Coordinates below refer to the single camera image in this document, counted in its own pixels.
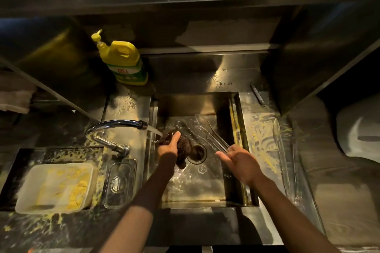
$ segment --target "stainless steel sink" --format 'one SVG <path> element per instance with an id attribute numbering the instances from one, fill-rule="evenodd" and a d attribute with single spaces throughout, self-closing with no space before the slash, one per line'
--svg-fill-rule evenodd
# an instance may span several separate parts
<path id="1" fill-rule="evenodd" d="M 200 151 L 199 159 L 186 159 L 185 169 L 176 166 L 174 176 L 162 197 L 162 208 L 236 207 L 252 204 L 249 188 L 247 191 L 215 156 L 216 150 L 197 136 L 199 124 L 195 115 L 201 114 L 229 145 L 241 138 L 234 96 L 233 92 L 174 94 L 158 96 L 152 101 L 149 125 L 161 132 L 180 126 Z M 145 155 L 144 180 L 149 178 L 158 163 L 155 154 L 157 144 L 154 141 L 159 136 L 150 133 L 150 137 Z"/>

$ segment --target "faucet spout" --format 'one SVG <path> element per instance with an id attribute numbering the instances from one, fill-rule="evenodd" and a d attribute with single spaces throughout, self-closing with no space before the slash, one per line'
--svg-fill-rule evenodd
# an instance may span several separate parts
<path id="1" fill-rule="evenodd" d="M 85 131 L 85 135 L 87 139 L 97 142 L 100 145 L 103 145 L 111 149 L 112 151 L 118 152 L 120 157 L 126 157 L 130 152 L 130 148 L 128 145 L 118 145 L 115 142 L 105 140 L 104 138 L 96 135 L 98 131 L 104 131 L 106 129 L 116 127 L 133 127 L 139 130 L 146 130 L 148 128 L 148 123 L 142 120 L 137 121 L 126 119 L 103 121 L 88 128 Z"/>

